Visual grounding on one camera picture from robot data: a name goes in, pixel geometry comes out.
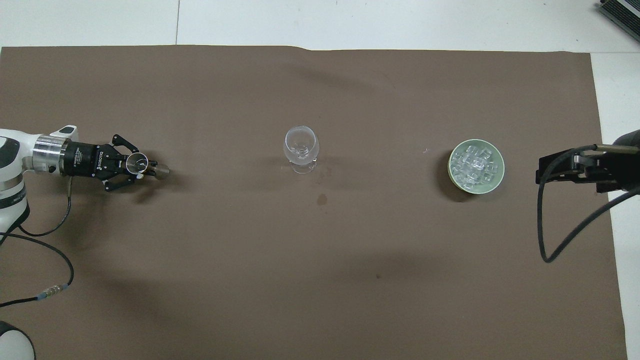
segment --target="water stain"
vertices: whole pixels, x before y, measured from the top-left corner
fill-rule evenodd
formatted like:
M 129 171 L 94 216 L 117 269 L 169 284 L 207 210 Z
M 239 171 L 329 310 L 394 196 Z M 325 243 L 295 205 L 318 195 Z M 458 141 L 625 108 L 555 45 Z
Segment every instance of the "water stain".
M 327 201 L 327 198 L 325 194 L 322 193 L 318 195 L 318 206 L 326 205 L 326 201 Z
M 331 168 L 330 168 L 330 167 L 327 167 L 327 168 L 326 168 L 326 172 L 321 172 L 321 173 L 318 175 L 318 180 L 316 181 L 316 184 L 318 184 L 318 185 L 322 184 L 322 183 L 323 183 L 323 179 L 324 179 L 325 177 L 330 177 L 330 176 L 331 176 Z

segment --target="black cable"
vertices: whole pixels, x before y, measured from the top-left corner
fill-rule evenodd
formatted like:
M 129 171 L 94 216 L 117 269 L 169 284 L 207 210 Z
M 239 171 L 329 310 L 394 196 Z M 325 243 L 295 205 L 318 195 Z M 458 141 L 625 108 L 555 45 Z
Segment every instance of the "black cable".
M 65 213 L 65 216 L 62 218 L 62 221 L 60 221 L 60 223 L 56 227 L 54 227 L 53 229 L 51 229 L 49 231 L 46 231 L 46 232 L 44 232 L 42 234 L 32 234 L 29 231 L 26 231 L 22 227 L 22 225 L 18 225 L 18 229 L 20 229 L 20 231 L 22 231 L 23 233 L 25 233 L 25 234 L 27 234 L 29 236 L 33 236 L 33 237 L 49 235 L 49 234 L 53 233 L 55 230 L 58 230 L 62 226 L 62 224 L 65 223 L 65 221 L 67 220 L 67 217 L 69 216 L 69 213 L 71 212 L 71 184 L 72 184 L 73 180 L 74 180 L 73 177 L 69 177 L 69 182 L 68 182 L 68 185 L 67 185 L 67 212 Z
M 27 240 L 27 241 L 31 241 L 33 243 L 36 243 L 38 245 L 42 245 L 42 246 L 44 246 L 44 247 L 46 247 L 48 249 L 51 249 L 51 250 L 55 251 L 55 253 L 60 255 L 65 260 L 65 262 L 67 263 L 67 266 L 69 267 L 69 280 L 67 281 L 66 285 L 67 286 L 71 285 L 71 282 L 73 282 L 73 280 L 74 280 L 74 266 L 71 263 L 71 260 L 69 260 L 69 258 L 65 255 L 64 252 L 58 250 L 53 245 L 49 245 L 48 243 L 46 243 L 44 241 L 33 239 L 33 238 L 30 238 L 30 237 L 27 237 L 27 236 L 18 235 L 18 234 L 10 234 L 10 233 L 0 233 L 0 235 L 3 235 L 3 239 L 6 239 L 7 236 L 12 237 L 12 238 L 23 239 L 23 240 Z M 23 303 L 23 302 L 36 301 L 36 300 L 38 300 L 38 297 L 28 297 L 28 298 L 24 298 L 24 299 L 17 299 L 17 300 L 12 300 L 12 301 L 8 301 L 8 302 L 3 302 L 3 303 L 0 304 L 0 307 L 14 305 L 14 304 L 20 304 L 20 303 Z
M 588 217 L 586 217 L 578 226 L 573 229 L 569 235 L 567 235 L 564 240 L 558 245 L 558 247 L 551 253 L 551 256 L 547 257 L 547 251 L 545 250 L 545 242 L 543 240 L 543 230 L 542 230 L 542 195 L 545 191 L 545 183 L 551 176 L 551 172 L 562 162 L 570 158 L 572 155 L 580 153 L 582 151 L 595 150 L 596 145 L 588 145 L 577 147 L 575 149 L 569 150 L 567 152 L 562 153 L 562 155 L 558 156 L 556 159 L 551 161 L 551 164 L 545 169 L 545 172 L 540 177 L 540 187 L 538 188 L 538 246 L 540 247 L 540 256 L 542 256 L 542 260 L 546 263 L 550 263 L 555 260 L 558 255 L 564 250 L 564 248 L 569 245 L 569 243 L 578 235 L 587 225 L 589 225 L 592 221 L 597 219 L 600 215 L 605 213 L 607 210 L 613 208 L 615 205 L 627 200 L 637 194 L 640 193 L 640 187 L 634 188 L 631 191 L 620 195 L 619 197 L 609 201 L 607 204 L 600 206 L 596 211 L 592 212 Z

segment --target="white table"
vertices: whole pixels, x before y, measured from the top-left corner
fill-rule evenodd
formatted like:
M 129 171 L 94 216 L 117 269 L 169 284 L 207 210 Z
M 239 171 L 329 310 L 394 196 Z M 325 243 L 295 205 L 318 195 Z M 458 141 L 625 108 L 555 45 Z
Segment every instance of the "white table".
M 611 143 L 640 129 L 640 43 L 599 14 L 596 4 L 592 0 L 5 0 L 0 2 L 0 46 L 293 45 L 591 53 L 602 142 Z M 640 359 L 637 214 L 638 197 L 611 211 L 629 359 Z

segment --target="robotic arm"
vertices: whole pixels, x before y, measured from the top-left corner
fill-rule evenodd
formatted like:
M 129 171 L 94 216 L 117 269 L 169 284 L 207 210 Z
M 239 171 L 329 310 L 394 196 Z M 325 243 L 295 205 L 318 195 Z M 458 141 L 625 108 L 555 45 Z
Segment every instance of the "robotic arm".
M 122 154 L 123 146 L 131 154 Z M 107 192 L 135 183 L 145 175 L 164 179 L 166 165 L 150 161 L 120 135 L 110 143 L 78 142 L 77 127 L 67 125 L 49 135 L 0 129 L 0 232 L 10 233 L 29 216 L 22 174 L 48 172 L 61 176 L 95 177 Z
M 542 260 L 550 263 L 587 225 L 615 205 L 640 194 L 640 130 L 619 137 L 612 145 L 587 145 L 557 152 L 538 162 L 538 246 Z M 599 151 L 603 154 L 586 154 Z M 567 235 L 560 245 L 547 255 L 542 229 L 542 197 L 550 181 L 595 183 L 598 193 L 625 190 L 627 193 L 609 201 L 586 217 Z
M 585 151 L 571 149 L 540 158 L 536 184 L 540 184 L 543 173 L 552 161 L 571 152 L 551 170 L 545 182 L 595 183 L 598 193 L 629 191 L 640 186 L 640 130 L 619 137 L 613 145 L 594 146 L 592 150 L 605 153 L 585 155 Z

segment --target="brown table covering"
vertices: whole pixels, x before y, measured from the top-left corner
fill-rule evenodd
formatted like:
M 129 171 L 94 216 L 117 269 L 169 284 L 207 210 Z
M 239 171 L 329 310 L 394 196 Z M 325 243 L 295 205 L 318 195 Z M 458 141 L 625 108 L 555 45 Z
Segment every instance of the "brown table covering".
M 39 359 L 624 359 L 611 221 L 550 265 L 536 239 L 538 158 L 600 142 L 588 54 L 293 47 L 2 49 L 2 127 L 120 134 L 169 165 L 116 193 L 74 181 L 45 241 L 76 267 L 52 299 L 0 309 Z M 295 174 L 285 132 L 319 137 Z M 457 190 L 446 160 L 494 143 L 506 176 Z M 29 231 L 66 179 L 26 175 Z M 547 187 L 547 247 L 606 201 Z M 66 281 L 9 239 L 0 300 Z

